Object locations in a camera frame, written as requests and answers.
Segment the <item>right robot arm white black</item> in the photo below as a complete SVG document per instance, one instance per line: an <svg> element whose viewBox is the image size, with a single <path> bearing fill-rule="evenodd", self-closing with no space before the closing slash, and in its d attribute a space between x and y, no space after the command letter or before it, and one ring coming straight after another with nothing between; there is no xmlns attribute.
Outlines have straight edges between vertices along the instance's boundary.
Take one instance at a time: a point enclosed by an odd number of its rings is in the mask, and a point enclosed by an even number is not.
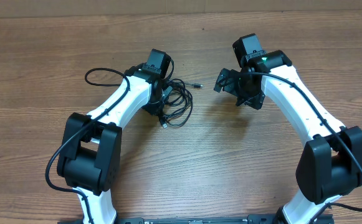
<svg viewBox="0 0 362 224"><path fill-rule="evenodd" d="M236 106L261 109L269 97L303 146L296 169L298 191L275 214L251 214L248 223L333 223L324 211L362 186L362 130L347 128L310 93L292 61L281 51L266 52L255 34L232 45L240 70L222 69L214 91L237 98Z"/></svg>

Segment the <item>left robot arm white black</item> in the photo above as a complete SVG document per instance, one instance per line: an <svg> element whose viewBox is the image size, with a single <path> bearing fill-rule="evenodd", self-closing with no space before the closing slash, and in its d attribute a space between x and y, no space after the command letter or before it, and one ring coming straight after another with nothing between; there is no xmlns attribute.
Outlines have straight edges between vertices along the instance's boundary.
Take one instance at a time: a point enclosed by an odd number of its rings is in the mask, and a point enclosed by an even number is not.
<svg viewBox="0 0 362 224"><path fill-rule="evenodd" d="M66 191L76 193L82 204L83 218L77 223L115 222L110 188L119 170L123 128L139 109L163 115L172 90L166 77L172 64L167 53L151 50L145 63L122 73L122 83L102 105L88 114L69 116L54 157Z"/></svg>

